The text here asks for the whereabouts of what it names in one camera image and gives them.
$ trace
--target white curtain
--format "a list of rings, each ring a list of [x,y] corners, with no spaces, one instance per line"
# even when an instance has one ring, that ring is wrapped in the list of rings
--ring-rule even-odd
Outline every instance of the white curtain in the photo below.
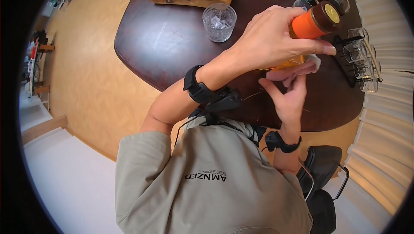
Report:
[[[393,215],[413,178],[413,35],[396,0],[356,2],[381,63],[383,82],[377,93],[365,94],[345,164],[353,182]]]

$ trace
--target scratch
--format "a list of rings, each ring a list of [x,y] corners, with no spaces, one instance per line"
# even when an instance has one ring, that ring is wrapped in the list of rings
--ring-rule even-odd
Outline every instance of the scratch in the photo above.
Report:
[[[248,98],[250,98],[250,97],[256,96],[256,95],[257,95],[257,94],[259,94],[259,93],[261,93],[261,91],[257,92],[256,94],[253,94],[253,95],[250,95],[250,96],[246,97],[246,98],[245,98],[245,99],[243,99],[242,101],[245,101],[246,99],[248,99]]]
[[[164,22],[164,24],[162,25],[161,30],[159,31],[159,34],[158,34],[158,36],[157,36],[157,40],[155,40],[154,46],[152,47],[153,49],[155,49],[155,47],[156,47],[156,45],[157,45],[157,43],[158,43],[158,40],[159,40],[159,38],[161,37],[162,31],[163,31],[163,29],[165,28],[165,25],[166,25],[166,24],[167,24],[167,21],[166,21],[166,22]]]

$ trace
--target black chair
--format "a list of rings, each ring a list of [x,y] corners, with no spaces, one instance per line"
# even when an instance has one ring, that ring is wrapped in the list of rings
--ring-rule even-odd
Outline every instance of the black chair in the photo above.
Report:
[[[331,234],[336,229],[334,200],[338,199],[349,178],[349,171],[340,165],[342,149],[335,146],[312,146],[297,173],[305,201],[313,218],[311,234]],[[334,199],[322,188],[341,167],[346,177]]]

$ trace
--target pink cloth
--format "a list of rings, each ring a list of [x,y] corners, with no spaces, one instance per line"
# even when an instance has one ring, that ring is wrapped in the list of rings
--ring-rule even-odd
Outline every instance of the pink cloth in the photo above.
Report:
[[[283,85],[288,87],[296,76],[317,72],[319,66],[320,59],[315,54],[310,54],[306,56],[305,62],[301,65],[268,71],[266,73],[266,79],[271,81],[282,81]]]

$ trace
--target fingernail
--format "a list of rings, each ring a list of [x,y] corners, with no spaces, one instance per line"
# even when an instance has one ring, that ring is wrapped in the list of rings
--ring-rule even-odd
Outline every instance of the fingernail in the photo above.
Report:
[[[332,45],[325,45],[323,47],[323,53],[325,55],[336,55],[336,48]]]

